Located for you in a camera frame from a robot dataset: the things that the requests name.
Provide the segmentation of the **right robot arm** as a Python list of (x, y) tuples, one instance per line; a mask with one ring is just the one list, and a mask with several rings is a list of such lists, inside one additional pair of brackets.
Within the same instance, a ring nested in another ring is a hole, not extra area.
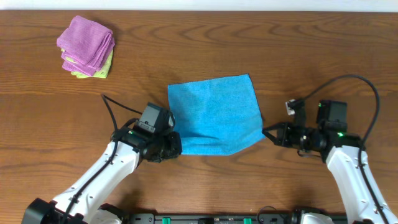
[(363, 141), (348, 134), (347, 104), (321, 100), (317, 128), (305, 125), (304, 103), (286, 102), (292, 122), (281, 122), (262, 130), (274, 145), (296, 149), (301, 157), (320, 157), (339, 188), (349, 223), (397, 223), (371, 173)]

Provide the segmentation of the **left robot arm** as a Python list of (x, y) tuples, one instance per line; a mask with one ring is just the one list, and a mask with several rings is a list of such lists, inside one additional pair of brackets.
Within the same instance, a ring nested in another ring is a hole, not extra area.
[(123, 216), (104, 201), (143, 160), (160, 163), (181, 155), (174, 127), (171, 111), (148, 103), (140, 118), (116, 128), (101, 157), (66, 191), (50, 202), (35, 199), (23, 223), (122, 223)]

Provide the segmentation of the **blue cloth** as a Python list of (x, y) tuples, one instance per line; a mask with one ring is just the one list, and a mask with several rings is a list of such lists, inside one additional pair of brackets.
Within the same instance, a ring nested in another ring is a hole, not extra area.
[(169, 85), (168, 101), (184, 155), (230, 156), (265, 138), (248, 74)]

